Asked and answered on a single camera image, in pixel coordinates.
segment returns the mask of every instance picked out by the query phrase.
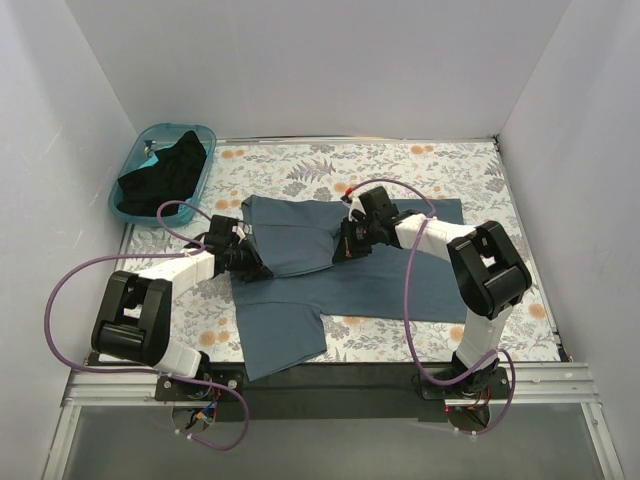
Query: black cloth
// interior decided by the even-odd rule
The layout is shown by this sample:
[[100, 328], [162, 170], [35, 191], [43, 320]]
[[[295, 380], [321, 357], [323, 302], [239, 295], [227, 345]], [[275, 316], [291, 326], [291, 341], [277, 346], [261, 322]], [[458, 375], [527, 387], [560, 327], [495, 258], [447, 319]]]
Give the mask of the black cloth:
[[[155, 165], [139, 168], [118, 179], [122, 202], [118, 210], [129, 215], [152, 217], [167, 200], [186, 200], [198, 185], [207, 152], [193, 130], [176, 144], [154, 152]], [[170, 205], [162, 216], [175, 215], [179, 205]]]

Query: wire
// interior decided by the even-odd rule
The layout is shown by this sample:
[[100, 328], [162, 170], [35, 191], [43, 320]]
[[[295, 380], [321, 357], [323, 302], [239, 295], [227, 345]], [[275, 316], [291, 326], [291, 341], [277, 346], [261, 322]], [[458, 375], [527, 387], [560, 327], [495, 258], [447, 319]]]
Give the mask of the wire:
[[213, 400], [211, 400], [211, 402], [209, 403], [209, 405], [207, 405], [206, 407], [204, 407], [201, 410], [201, 413], [204, 413], [205, 415], [207, 414], [207, 412], [209, 412], [209, 409], [211, 407], [213, 407], [214, 411], [217, 410], [217, 406], [218, 406], [218, 399], [220, 398], [221, 392], [218, 390], [218, 394], [216, 395], [215, 391], [213, 392]]
[[185, 430], [189, 430], [191, 427], [193, 427], [198, 422], [198, 419], [196, 418], [197, 414], [198, 414], [197, 410], [194, 410], [191, 413], [191, 418], [189, 418], [189, 423], [187, 423], [187, 426], [184, 427]]
[[[158, 220], [158, 223], [162, 226], [162, 228], [164, 228], [167, 232], [169, 232], [171, 235], [175, 236], [176, 238], [179, 238], [180, 240], [189, 242], [189, 243], [195, 243], [196, 245], [198, 245], [198, 248], [194, 251], [190, 251], [188, 253], [158, 253], [158, 254], [145, 254], [145, 253], [141, 253], [141, 254], [126, 254], [126, 255], [106, 255], [104, 257], [98, 257], [98, 258], [94, 258], [93, 260], [88, 260], [84, 263], [81, 263], [80, 265], [78, 265], [77, 267], [72, 268], [69, 272], [67, 272], [59, 281], [58, 283], [53, 287], [53, 290], [51, 291], [51, 294], [49, 295], [49, 299], [47, 300], [47, 304], [45, 306], [44, 309], [44, 336], [45, 339], [47, 341], [47, 345], [49, 346], [49, 350], [51, 350], [51, 353], [53, 353], [53, 356], [56, 357], [58, 359], [58, 361], [60, 361], [61, 363], [63, 363], [64, 365], [66, 365], [67, 367], [73, 369], [73, 370], [77, 370], [80, 372], [87, 372], [87, 373], [118, 373], [118, 374], [122, 374], [122, 373], [145, 373], [145, 374], [149, 374], [151, 372], [157, 372], [157, 373], [163, 373], [163, 372], [158, 372], [157, 370], [149, 370], [148, 368], [102, 368], [102, 367], [87, 367], [85, 365], [80, 365], [78, 363], [73, 362], [72, 360], [69, 360], [68, 358], [66, 358], [61, 352], [60, 350], [58, 350], [58, 347], [56, 346], [54, 340], [53, 340], [53, 336], [51, 334], [51, 311], [53, 309], [53, 303], [56, 299], [56, 296], [58, 295], [58, 293], [60, 292], [60, 290], [62, 289], [62, 287], [64, 286], [65, 283], [67, 283], [67, 281], [69, 281], [69, 279], [71, 277], [73, 277], [76, 273], [80, 272], [81, 270], [84, 270], [87, 267], [90, 267], [92, 265], [96, 265], [98, 263], [102, 263], [102, 262], [110, 262], [110, 261], [114, 261], [114, 260], [130, 260], [130, 259], [141, 259], [141, 258], [181, 258], [184, 257], [185, 255], [198, 255], [202, 252], [205, 251], [205, 245], [199, 241], [199, 240], [194, 240], [192, 238], [189, 237], [185, 237], [184, 235], [181, 235], [179, 233], [177, 233], [176, 231], [172, 230], [171, 228], [169, 228], [167, 226], [167, 224], [164, 222], [164, 220], [162, 219], [162, 211], [168, 207], [169, 205], [186, 205], [188, 208], [191, 208], [193, 210], [195, 210], [196, 212], [198, 212], [199, 214], [201, 214], [202, 216], [204, 216], [207, 220], [211, 221], [211, 218], [204, 213], [202, 210], [200, 210], [198, 207], [195, 207], [187, 202], [183, 202], [181, 200], [170, 200], [168, 202], [164, 202], [162, 205], [160, 205], [158, 207], [158, 211], [156, 213], [156, 219]], [[229, 445], [217, 445], [215, 443], [212, 443], [208, 440], [199, 438], [195, 435], [191, 435], [189, 438], [191, 438], [192, 440], [195, 440], [196, 442], [199, 442], [203, 445], [206, 445], [210, 448], [213, 448], [215, 450], [220, 450], [220, 451], [227, 451], [227, 450], [231, 450], [233, 448], [235, 448], [240, 442], [242, 442], [242, 440], [244, 439], [245, 435], [247, 434], [247, 430], [249, 429], [249, 406], [247, 405], [247, 402], [244, 400], [244, 398], [242, 398], [242, 396], [236, 392], [235, 390], [227, 387], [226, 385], [221, 385], [218, 383], [214, 383], [214, 382], [209, 382], [209, 381], [203, 381], [203, 380], [196, 380], [195, 378], [187, 378], [187, 377], [182, 377], [179, 375], [172, 375], [171, 376], [173, 379], [178, 380], [180, 382], [185, 382], [185, 383], [191, 383], [193, 385], [202, 385], [205, 387], [210, 387], [210, 388], [216, 388], [219, 391], [225, 391], [230, 393], [231, 395], [233, 395], [234, 397], [236, 397], [236, 399], [240, 402], [240, 405], [242, 406], [242, 410], [244, 412], [244, 424], [242, 427], [242, 431], [240, 432], [240, 435], [238, 436], [238, 438], [233, 441], [232, 443], [230, 443]], [[180, 430], [180, 433], [182, 433], [183, 435], [190, 435], [188, 432], [186, 432], [186, 430]]]
[[491, 387], [487, 387], [487, 399], [484, 401], [484, 403], [482, 405], [480, 405], [479, 408], [484, 408], [487, 405], [489, 405], [489, 400], [491, 400]]
[[492, 358], [494, 355], [498, 353], [503, 353], [505, 357], [507, 357], [507, 361], [509, 362], [509, 369], [511, 370], [511, 389], [509, 390], [509, 396], [507, 398], [507, 403], [505, 404], [504, 409], [502, 410], [502, 412], [500, 412], [500, 415], [498, 415], [498, 418], [496, 419], [495, 422], [493, 422], [487, 428], [479, 432], [475, 432], [475, 431], [468, 432], [468, 431], [461, 430], [462, 432], [471, 434], [471, 435], [488, 433], [491, 430], [493, 430], [502, 421], [504, 416], [509, 411], [509, 408], [511, 407], [511, 401], [513, 400], [513, 394], [516, 388], [516, 369], [509, 353], [504, 348], [497, 348], [497, 349], [490, 350], [485, 355], [483, 355], [482, 358], [480, 358], [480, 360], [478, 360], [473, 366], [471, 366], [461, 375], [458, 375], [457, 377], [452, 378], [450, 380], [438, 380], [437, 378], [430, 375], [429, 372], [427, 372], [425, 368], [422, 366], [422, 364], [420, 363], [420, 359], [418, 358], [418, 354], [416, 353], [415, 346], [413, 345], [413, 337], [411, 336], [411, 325], [409, 324], [409, 291], [410, 291], [410, 281], [411, 281], [411, 269], [413, 268], [413, 259], [415, 258], [416, 252], [418, 251], [418, 245], [420, 244], [420, 239], [422, 238], [422, 234], [424, 233], [424, 229], [427, 227], [428, 223], [429, 223], [429, 220], [427, 219], [424, 222], [422, 222], [422, 225], [420, 225], [420, 229], [418, 230], [416, 239], [413, 242], [413, 246], [411, 247], [411, 253], [409, 254], [409, 261], [407, 262], [407, 271], [406, 271], [405, 280], [404, 280], [404, 299], [403, 299], [403, 307], [404, 307], [403, 322], [404, 322], [404, 331], [407, 336], [407, 345], [409, 346], [411, 357], [413, 358], [413, 361], [416, 364], [416, 367], [418, 367], [420, 376], [426, 379], [427, 381], [429, 381], [430, 383], [441, 386], [441, 387], [448, 387], [461, 382], [462, 380], [464, 380], [465, 378], [473, 374], [476, 370], [478, 370], [484, 362], [486, 362], [487, 360], [489, 360], [490, 358]]
[[480, 403], [480, 400], [482, 400], [482, 392], [480, 392], [480, 395], [478, 395], [478, 398], [476, 398], [475, 403], [472, 403], [471, 405], [467, 405], [466, 407], [462, 407], [462, 408], [466, 408], [467, 410], [473, 410], [478, 403]]
[[394, 180], [393, 178], [372, 178], [370, 180], [365, 180], [364, 182], [360, 182], [359, 184], [357, 184], [354, 187], [347, 188], [347, 191], [345, 192], [345, 195], [349, 196], [349, 195], [351, 195], [351, 193], [353, 193], [354, 190], [356, 190], [356, 189], [358, 189], [360, 187], [363, 187], [365, 185], [369, 185], [370, 183], [375, 183], [375, 182], [393, 183], [394, 185], [400, 185], [401, 187], [404, 187], [407, 190], [411, 190], [418, 197], [420, 197], [422, 200], [424, 200], [426, 202], [426, 204], [429, 205], [429, 207], [431, 208], [431, 211], [429, 213], [427, 213], [427, 218], [432, 218], [436, 214], [436, 207], [433, 204], [433, 202], [431, 200], [429, 200], [427, 197], [425, 197], [417, 188], [412, 187], [408, 183], [401, 182], [400, 180]]

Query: cable connector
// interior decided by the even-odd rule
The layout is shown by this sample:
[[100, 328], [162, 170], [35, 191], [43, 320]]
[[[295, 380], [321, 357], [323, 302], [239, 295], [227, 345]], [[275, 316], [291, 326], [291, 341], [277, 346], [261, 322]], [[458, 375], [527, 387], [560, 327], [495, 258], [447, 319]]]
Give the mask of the cable connector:
[[351, 204], [352, 200], [351, 200], [351, 194], [353, 193], [353, 188], [349, 187], [345, 190], [344, 195], [340, 197], [340, 200], [342, 200], [344, 203], [346, 203], [347, 205]]

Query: floral fabric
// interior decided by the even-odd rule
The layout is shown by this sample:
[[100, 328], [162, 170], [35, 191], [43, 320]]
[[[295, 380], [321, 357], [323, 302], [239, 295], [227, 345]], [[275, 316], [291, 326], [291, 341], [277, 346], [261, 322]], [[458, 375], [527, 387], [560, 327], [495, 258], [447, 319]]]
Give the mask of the floral fabric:
[[[500, 222], [530, 265], [530, 252], [493, 143], [367, 143], [220, 145], [201, 208], [241, 218], [251, 194], [286, 200], [338, 200], [349, 185], [375, 177], [410, 183], [432, 198], [459, 198], [465, 223]], [[385, 185], [392, 198], [410, 192]], [[180, 229], [195, 236], [208, 229], [204, 218]], [[134, 227], [128, 253], [179, 250], [182, 241], [161, 229]], [[129, 260], [127, 270], [154, 260]], [[520, 361], [557, 361], [558, 351], [542, 303], [539, 279], [507, 322], [501, 346]], [[324, 316], [327, 352], [320, 362], [401, 362], [411, 359], [402, 321]], [[463, 333], [460, 325], [412, 322], [416, 350], [425, 361], [449, 361]], [[174, 302], [171, 334], [209, 354], [213, 361], [242, 361], [228, 274], [201, 283]]]

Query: glass panel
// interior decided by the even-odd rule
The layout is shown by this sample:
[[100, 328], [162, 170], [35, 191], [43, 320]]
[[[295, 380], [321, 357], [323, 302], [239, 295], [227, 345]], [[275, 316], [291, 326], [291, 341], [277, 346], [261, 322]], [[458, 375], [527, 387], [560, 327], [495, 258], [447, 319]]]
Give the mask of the glass panel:
[[[174, 435], [169, 407], [83, 407], [64, 478], [604, 478], [580, 405], [514, 405], [475, 439], [433, 425], [253, 421], [245, 441], [224, 453]], [[204, 436], [231, 441], [239, 427], [218, 423]]]

